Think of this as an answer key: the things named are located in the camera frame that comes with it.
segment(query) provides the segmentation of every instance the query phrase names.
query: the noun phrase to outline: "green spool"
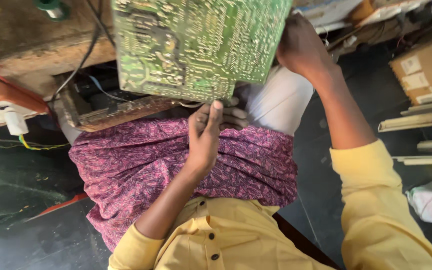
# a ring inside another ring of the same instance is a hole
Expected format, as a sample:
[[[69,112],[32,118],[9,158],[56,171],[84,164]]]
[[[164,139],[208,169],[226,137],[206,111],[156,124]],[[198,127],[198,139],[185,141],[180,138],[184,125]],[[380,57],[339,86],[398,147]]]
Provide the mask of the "green spool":
[[[60,0],[33,0],[34,5],[45,11],[49,20],[60,22],[66,20],[70,14],[70,8]]]

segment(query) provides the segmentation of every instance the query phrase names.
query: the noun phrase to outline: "cardboard box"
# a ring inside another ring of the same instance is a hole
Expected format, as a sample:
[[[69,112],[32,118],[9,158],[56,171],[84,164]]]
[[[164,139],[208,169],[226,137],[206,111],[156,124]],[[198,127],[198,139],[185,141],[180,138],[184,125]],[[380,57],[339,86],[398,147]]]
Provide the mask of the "cardboard box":
[[[432,41],[389,62],[413,105],[432,102]]]

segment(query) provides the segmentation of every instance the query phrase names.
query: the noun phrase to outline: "yellow shirt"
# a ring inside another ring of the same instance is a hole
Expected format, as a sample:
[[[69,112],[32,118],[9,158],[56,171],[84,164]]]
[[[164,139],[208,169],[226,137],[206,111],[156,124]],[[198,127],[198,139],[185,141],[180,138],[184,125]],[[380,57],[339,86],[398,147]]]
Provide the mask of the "yellow shirt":
[[[348,269],[432,269],[432,244],[411,217],[401,178],[384,144],[331,149],[341,176]],[[298,250],[271,217],[278,206],[256,200],[199,197],[179,214],[169,237],[150,239],[134,225],[109,269],[331,269]]]

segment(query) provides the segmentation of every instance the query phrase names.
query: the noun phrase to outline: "purple patterned lungi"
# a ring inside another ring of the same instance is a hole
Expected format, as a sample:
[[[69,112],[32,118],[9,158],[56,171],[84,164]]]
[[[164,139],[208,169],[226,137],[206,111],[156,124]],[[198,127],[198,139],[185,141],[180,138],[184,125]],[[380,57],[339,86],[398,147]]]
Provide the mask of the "purple patterned lungi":
[[[187,119],[139,119],[83,132],[69,157],[96,203],[87,218],[113,251],[129,226],[158,198],[188,157]],[[221,132],[216,165],[192,198],[259,200],[286,206],[296,199],[293,137],[262,127]]]

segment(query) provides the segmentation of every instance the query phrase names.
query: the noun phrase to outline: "green circuit board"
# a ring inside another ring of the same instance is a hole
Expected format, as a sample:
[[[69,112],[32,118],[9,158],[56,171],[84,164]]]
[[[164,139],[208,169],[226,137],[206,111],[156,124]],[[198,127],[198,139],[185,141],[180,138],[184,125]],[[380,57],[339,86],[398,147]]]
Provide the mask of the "green circuit board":
[[[122,90],[229,100],[263,84],[292,0],[112,0]]]

